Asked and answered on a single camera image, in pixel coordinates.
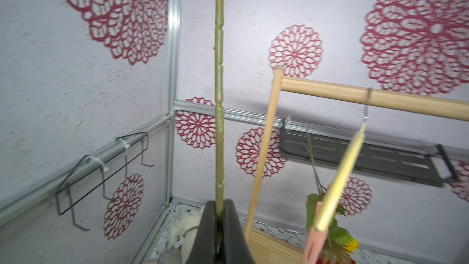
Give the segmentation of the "yellow artificial flower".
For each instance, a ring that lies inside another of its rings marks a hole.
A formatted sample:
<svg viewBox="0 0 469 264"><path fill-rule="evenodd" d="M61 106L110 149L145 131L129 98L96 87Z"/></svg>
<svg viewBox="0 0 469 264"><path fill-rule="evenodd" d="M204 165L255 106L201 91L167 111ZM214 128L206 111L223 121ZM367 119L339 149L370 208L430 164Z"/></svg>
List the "yellow artificial flower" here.
<svg viewBox="0 0 469 264"><path fill-rule="evenodd" d="M353 237L348 237L347 239L344 239L341 245L347 251L348 254L355 253L359 248L359 242Z"/></svg>

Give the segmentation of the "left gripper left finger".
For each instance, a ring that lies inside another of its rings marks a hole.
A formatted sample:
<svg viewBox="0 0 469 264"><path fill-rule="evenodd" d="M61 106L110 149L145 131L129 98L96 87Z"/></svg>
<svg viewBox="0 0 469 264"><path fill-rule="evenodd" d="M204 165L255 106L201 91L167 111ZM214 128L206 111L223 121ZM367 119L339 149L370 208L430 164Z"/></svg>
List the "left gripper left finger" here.
<svg viewBox="0 0 469 264"><path fill-rule="evenodd" d="M187 264L214 264L217 258L217 216L215 202L209 200L205 205L198 232L189 254Z"/></svg>

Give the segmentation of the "yellow wavy clothes hanger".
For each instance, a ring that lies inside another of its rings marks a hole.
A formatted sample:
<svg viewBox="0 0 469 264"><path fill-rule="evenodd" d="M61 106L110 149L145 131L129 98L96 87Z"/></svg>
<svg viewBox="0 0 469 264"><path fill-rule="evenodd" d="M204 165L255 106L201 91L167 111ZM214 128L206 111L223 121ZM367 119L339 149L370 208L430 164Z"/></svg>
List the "yellow wavy clothes hanger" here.
<svg viewBox="0 0 469 264"><path fill-rule="evenodd" d="M330 185L327 193L323 197L321 215L319 220L316 222L316 227L318 229L321 227L328 228L330 222L333 220L343 191L348 183L349 176L353 171L356 161L359 157L365 140L365 128L368 121L368 107L371 105L372 93L373 89L369 88L366 96L362 125L348 144L346 151L339 163L337 175Z"/></svg>

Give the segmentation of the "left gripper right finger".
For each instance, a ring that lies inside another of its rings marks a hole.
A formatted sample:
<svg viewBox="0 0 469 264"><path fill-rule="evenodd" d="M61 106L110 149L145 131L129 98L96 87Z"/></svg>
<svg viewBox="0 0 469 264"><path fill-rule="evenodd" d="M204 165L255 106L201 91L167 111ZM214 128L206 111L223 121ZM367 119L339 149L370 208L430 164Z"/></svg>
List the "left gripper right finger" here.
<svg viewBox="0 0 469 264"><path fill-rule="evenodd" d="M222 264L255 264L238 218L235 204L231 199L224 200L222 215Z"/></svg>

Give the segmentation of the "wooden clothes rack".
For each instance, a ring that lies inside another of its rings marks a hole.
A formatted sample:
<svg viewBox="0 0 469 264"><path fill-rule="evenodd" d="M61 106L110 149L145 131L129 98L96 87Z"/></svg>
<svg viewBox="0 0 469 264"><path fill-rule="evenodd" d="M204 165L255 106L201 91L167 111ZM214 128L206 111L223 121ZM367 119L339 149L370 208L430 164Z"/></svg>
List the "wooden clothes rack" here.
<svg viewBox="0 0 469 264"><path fill-rule="evenodd" d="M282 91L325 99L346 101L364 106L368 93L368 89L356 86L285 77L283 67L276 68L272 83L271 96L269 99L269 106L267 109L263 139L259 151L258 164L256 167L254 188L250 200L247 222L244 228L244 236L246 239L250 238L256 214L278 100ZM469 104L466 101L423 97L412 94L386 92L383 90L373 90L370 106L460 121L468 121L469 119Z"/></svg>

